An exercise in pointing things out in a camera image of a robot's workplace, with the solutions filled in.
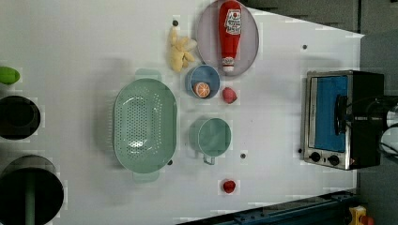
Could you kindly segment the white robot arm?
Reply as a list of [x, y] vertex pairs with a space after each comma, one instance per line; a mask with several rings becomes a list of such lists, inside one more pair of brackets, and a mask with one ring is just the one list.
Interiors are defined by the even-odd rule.
[[397, 97], [374, 97], [366, 108], [367, 123], [376, 132], [378, 151], [386, 158], [398, 157]]

